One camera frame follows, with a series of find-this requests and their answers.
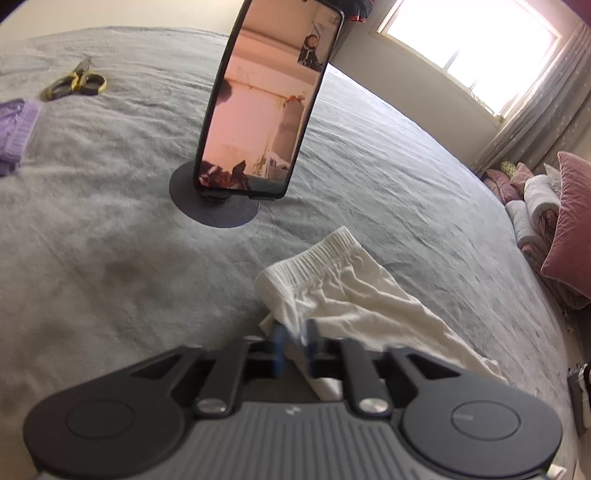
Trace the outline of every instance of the round black disc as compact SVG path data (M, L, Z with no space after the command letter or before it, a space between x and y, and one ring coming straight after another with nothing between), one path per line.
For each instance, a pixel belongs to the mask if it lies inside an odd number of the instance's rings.
M193 186L194 162L177 168L170 178L170 197L188 217L204 225L233 228L250 222L259 210L258 200L232 195L224 202L203 197Z
M545 403L471 374L426 382L406 408L401 430L421 456L473 478L545 468L562 438L560 420Z
M28 415L24 440L38 469L64 478L124 478L171 455L182 410L150 380L99 379L53 395Z

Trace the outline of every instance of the round stand base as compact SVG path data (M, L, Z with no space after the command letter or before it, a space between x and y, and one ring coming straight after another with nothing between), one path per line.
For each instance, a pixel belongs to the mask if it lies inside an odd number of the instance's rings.
M256 217L258 200L243 195L231 195L227 199L202 196L193 186L193 169L194 162L185 163L170 177L170 197L181 212L217 228L241 226Z

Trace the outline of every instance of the gray blanket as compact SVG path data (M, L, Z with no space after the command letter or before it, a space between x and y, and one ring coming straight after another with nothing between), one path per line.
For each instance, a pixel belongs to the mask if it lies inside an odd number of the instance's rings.
M223 346L266 311L267 265L346 225L413 296L565 428L567 349L503 206L391 106L329 68L285 199L208 228L168 180L191 160L225 37L98 28L0 50L0 100L34 98L90 55L104 95L47 103L20 172L0 180L0 476L33 473L22 421L43 397L179 344Z

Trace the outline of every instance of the silver bolt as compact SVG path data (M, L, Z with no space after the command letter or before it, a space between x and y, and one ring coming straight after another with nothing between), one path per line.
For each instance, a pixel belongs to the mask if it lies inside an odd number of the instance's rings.
M197 402L197 408L201 413L216 414L224 413L228 409L228 405L219 398L204 398Z
M389 407L381 398L364 398L359 402L359 409L365 413L384 413Z

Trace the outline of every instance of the scissors handle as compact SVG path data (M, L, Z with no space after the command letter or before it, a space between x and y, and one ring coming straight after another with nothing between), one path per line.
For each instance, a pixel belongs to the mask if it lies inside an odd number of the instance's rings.
M95 72L86 72L80 77L78 90L82 95L98 95L107 88L107 79Z
M57 100L58 98L71 95L78 84L79 76L75 73L59 79L52 83L46 90L45 96L47 100Z

